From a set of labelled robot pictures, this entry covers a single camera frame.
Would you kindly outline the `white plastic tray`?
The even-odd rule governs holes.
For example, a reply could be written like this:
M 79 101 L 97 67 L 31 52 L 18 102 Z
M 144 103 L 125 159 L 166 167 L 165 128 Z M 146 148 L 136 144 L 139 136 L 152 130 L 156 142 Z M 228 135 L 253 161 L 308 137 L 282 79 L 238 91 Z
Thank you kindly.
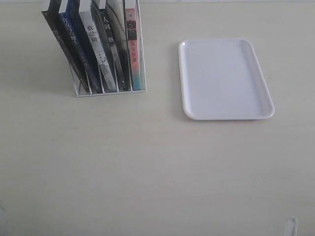
M 253 45 L 245 39 L 178 45 L 184 113 L 192 120 L 260 120 L 275 113 Z

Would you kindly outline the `pink and teal book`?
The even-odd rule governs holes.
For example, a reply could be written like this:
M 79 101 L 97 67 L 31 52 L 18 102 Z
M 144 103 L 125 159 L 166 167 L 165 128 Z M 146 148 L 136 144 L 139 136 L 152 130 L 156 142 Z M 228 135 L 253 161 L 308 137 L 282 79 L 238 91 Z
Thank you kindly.
M 141 90 L 140 52 L 139 52 L 139 20 L 136 0 L 124 0 L 125 28 L 129 50 L 132 90 Z

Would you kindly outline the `grey white cat book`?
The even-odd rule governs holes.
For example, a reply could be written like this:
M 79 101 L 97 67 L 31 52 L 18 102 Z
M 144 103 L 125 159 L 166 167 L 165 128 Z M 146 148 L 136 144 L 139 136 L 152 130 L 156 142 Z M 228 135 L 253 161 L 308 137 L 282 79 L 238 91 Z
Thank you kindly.
M 79 15 L 93 48 L 98 66 L 103 75 L 103 83 L 107 85 L 109 92 L 116 92 L 116 82 L 101 42 L 100 30 L 97 28 L 94 3 L 95 2 L 93 0 L 80 1 Z

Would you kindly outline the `black spine book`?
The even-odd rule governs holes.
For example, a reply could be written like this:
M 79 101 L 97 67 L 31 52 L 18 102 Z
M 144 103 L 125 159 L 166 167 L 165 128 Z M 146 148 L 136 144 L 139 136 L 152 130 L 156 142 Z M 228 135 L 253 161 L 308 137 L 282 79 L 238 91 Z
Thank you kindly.
M 116 79 L 118 91 L 130 90 L 125 33 L 119 16 L 119 5 L 115 0 L 101 0 L 98 4 L 108 56 Z

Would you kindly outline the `dark grey Rashomon book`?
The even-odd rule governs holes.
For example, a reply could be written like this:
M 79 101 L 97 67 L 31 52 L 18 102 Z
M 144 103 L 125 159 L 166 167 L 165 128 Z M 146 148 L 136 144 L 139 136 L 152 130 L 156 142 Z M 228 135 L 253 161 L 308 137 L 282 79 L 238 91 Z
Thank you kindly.
M 70 36 L 59 16 L 61 0 L 45 0 L 43 3 L 42 14 L 57 39 L 68 62 L 81 82 L 84 90 L 90 92 L 88 78 L 80 57 L 72 43 Z

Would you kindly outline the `blue moon cover book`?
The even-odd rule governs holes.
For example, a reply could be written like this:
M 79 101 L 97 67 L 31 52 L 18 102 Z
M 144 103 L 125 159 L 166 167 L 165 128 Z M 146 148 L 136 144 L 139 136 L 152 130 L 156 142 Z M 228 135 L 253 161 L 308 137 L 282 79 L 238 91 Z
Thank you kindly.
M 102 93 L 98 63 L 79 15 L 79 5 L 80 1 L 78 0 L 62 0 L 59 8 L 59 16 L 83 63 L 93 91 Z

